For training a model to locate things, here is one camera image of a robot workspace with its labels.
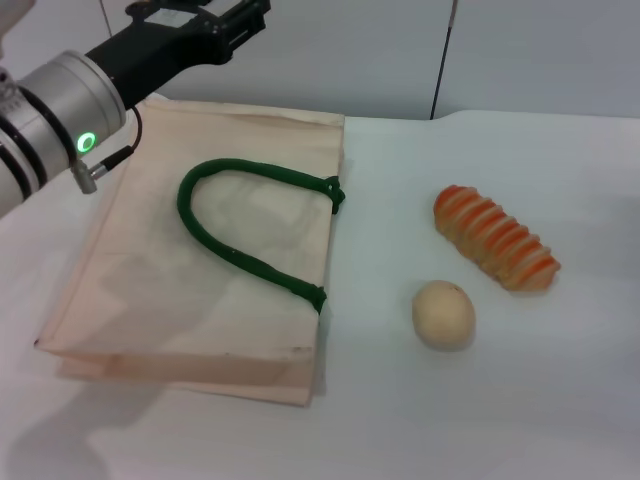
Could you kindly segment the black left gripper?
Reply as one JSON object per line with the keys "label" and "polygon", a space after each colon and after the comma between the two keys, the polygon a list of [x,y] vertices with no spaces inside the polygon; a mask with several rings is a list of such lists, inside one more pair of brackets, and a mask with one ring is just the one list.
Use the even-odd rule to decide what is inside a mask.
{"label": "black left gripper", "polygon": [[123,104],[131,108],[182,71],[198,65],[222,65],[266,28],[270,0],[239,1],[221,15],[175,3],[172,13],[193,13],[180,27],[150,22],[158,6],[135,2],[131,24],[93,48],[87,57],[108,77]]}

